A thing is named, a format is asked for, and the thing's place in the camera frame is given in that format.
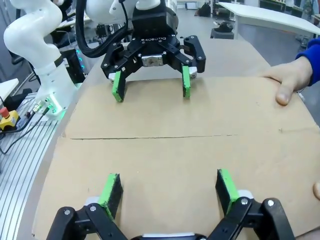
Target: screw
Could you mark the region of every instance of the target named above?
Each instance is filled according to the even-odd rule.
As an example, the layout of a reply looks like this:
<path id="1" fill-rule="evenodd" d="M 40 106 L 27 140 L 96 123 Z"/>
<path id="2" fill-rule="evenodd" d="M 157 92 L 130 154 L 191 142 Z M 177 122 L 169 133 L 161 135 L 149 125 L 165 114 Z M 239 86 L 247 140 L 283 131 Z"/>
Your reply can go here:
<path id="1" fill-rule="evenodd" d="M 272 200 L 269 200 L 267 204 L 269 207 L 272 207 L 273 205 L 275 205 L 275 202 Z"/>
<path id="2" fill-rule="evenodd" d="M 241 204 L 242 205 L 247 205 L 248 204 L 248 199 L 246 199 L 246 198 L 241 199 Z"/>

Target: brown cardboard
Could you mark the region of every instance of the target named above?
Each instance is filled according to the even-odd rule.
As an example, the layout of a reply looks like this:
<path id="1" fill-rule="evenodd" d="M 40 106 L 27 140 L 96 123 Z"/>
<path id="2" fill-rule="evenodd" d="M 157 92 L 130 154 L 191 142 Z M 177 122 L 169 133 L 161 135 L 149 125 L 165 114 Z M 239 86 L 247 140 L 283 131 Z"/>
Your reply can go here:
<path id="1" fill-rule="evenodd" d="M 45 240 L 59 208 L 80 209 L 87 197 L 102 192 L 109 173 L 120 173 L 120 228 L 128 238 L 143 233 L 208 235 L 220 220 L 216 171 L 226 168 L 237 188 L 250 190 L 257 201 L 280 199 L 294 234 L 301 235 L 320 226 L 320 202 L 312 193 L 313 182 L 319 180 L 319 145 L 316 129 L 212 137 L 60 138 L 33 233 Z M 238 240 L 256 239 L 246 233 Z"/>
<path id="2" fill-rule="evenodd" d="M 70 139 L 176 138 L 318 128 L 294 94 L 275 102 L 279 83 L 258 77 L 199 78 L 183 99 L 181 79 L 130 81 L 124 102 L 112 84 L 88 88 L 66 127 Z"/>

